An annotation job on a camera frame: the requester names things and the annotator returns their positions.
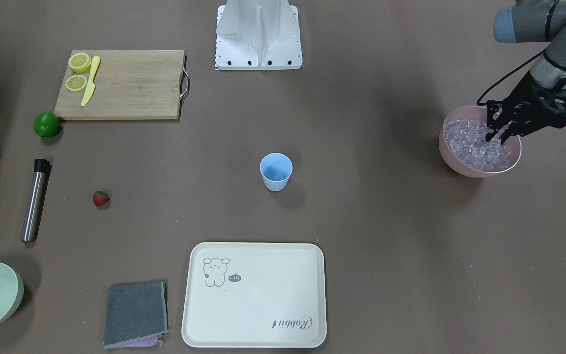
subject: pink bowl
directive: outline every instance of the pink bowl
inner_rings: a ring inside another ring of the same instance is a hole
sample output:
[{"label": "pink bowl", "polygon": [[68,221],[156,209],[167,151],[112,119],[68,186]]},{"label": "pink bowl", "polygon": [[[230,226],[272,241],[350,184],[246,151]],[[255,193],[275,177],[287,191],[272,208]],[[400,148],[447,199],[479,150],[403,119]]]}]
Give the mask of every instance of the pink bowl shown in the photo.
[{"label": "pink bowl", "polygon": [[465,106],[456,108],[447,115],[447,118],[445,118],[442,128],[440,129],[440,135],[438,135],[438,148],[440,149],[440,155],[442,155],[443,160],[445,160],[445,163],[447,163],[452,170],[461,175],[465,175],[466,177],[483,178],[500,175],[501,173],[512,170],[512,168],[516,166],[519,162],[519,158],[521,158],[521,140],[516,135],[508,138],[508,140],[504,143],[512,149],[509,168],[497,172],[484,172],[463,163],[462,160],[460,160],[453,151],[451,151],[449,143],[447,142],[447,139],[445,139],[445,126],[447,123],[460,118],[480,119],[486,121],[486,107]]}]

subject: bear drawing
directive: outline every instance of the bear drawing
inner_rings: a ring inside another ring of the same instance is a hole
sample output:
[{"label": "bear drawing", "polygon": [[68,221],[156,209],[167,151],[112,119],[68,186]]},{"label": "bear drawing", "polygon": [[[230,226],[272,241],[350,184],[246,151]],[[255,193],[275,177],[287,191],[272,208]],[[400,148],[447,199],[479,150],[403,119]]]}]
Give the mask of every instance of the bear drawing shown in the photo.
[{"label": "bear drawing", "polygon": [[228,258],[204,258],[204,280],[206,286],[213,287],[215,285],[216,287],[221,287],[224,284],[224,277],[229,262],[231,260]]}]

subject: ice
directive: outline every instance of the ice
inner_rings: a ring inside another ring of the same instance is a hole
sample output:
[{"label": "ice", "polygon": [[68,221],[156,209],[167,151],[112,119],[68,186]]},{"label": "ice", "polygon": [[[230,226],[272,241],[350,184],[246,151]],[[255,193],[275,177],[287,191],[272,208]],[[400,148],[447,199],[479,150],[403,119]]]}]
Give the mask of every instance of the ice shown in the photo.
[{"label": "ice", "polygon": [[445,139],[463,163],[485,172],[506,170],[510,167],[512,149],[502,145],[499,137],[487,143],[484,124],[480,119],[452,120],[445,125]]}]

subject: folded cloth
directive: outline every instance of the folded cloth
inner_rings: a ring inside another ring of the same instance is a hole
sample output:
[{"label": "folded cloth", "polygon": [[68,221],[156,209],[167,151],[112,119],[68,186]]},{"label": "folded cloth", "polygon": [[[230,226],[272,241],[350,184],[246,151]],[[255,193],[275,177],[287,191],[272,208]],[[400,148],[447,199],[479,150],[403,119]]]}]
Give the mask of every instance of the folded cloth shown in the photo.
[{"label": "folded cloth", "polygon": [[167,332],[165,282],[108,289],[104,348],[151,347]]}]

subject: red strawberry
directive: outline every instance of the red strawberry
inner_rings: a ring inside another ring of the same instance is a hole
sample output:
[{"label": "red strawberry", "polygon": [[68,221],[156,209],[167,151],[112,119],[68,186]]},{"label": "red strawberry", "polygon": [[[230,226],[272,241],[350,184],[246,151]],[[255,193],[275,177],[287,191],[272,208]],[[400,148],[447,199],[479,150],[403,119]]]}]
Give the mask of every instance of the red strawberry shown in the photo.
[{"label": "red strawberry", "polygon": [[108,194],[104,193],[103,191],[96,191],[93,195],[93,203],[96,207],[102,206],[103,204],[108,202],[108,199],[110,199],[108,197]]}]

